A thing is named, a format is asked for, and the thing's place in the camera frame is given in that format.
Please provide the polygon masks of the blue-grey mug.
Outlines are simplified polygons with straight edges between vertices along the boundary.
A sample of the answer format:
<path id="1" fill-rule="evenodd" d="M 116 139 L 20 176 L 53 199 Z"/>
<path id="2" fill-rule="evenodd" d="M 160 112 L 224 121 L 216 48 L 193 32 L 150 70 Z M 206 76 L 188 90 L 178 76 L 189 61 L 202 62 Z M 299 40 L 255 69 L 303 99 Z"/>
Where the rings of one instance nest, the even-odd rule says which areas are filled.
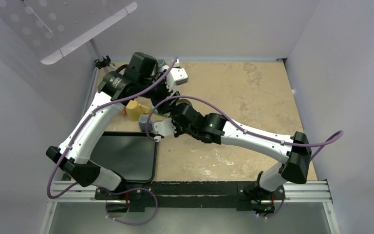
<path id="1" fill-rule="evenodd" d="M 149 132 L 154 132 L 153 127 L 154 122 L 152 120 L 148 120 L 147 115 L 141 115 L 138 119 L 138 126 L 141 132 L 146 131 L 146 127 L 149 127 Z"/>

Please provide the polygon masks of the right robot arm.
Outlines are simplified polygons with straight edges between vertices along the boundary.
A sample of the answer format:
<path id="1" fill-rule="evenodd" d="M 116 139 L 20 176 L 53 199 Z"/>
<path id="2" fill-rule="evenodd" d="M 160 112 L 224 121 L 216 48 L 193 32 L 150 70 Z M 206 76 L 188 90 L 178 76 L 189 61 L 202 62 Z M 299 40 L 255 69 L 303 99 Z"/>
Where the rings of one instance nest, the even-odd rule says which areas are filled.
<path id="1" fill-rule="evenodd" d="M 205 144 L 233 145 L 255 151 L 277 163 L 258 175 L 255 195 L 266 198 L 286 182 L 304 184 L 307 181 L 312 151 L 306 134 L 280 135 L 251 128 L 221 114 L 205 116 L 188 104 L 179 104 L 169 115 L 175 136 L 187 134 Z"/>

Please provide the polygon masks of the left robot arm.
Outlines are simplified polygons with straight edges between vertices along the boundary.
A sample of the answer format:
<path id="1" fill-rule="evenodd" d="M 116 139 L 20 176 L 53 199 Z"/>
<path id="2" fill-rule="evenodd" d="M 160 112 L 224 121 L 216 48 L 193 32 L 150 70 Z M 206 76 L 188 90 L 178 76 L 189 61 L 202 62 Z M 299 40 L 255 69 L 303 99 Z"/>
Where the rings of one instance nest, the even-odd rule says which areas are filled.
<path id="1" fill-rule="evenodd" d="M 91 160 L 94 147 L 113 119 L 137 97 L 151 100 L 154 106 L 180 94 L 188 74 L 178 58 L 170 65 L 142 52 L 133 54 L 130 62 L 105 74 L 92 103 L 69 136 L 59 145 L 50 146 L 46 156 L 82 187 L 94 185 L 107 189 L 113 199 L 126 192 L 125 179 L 112 169 Z"/>

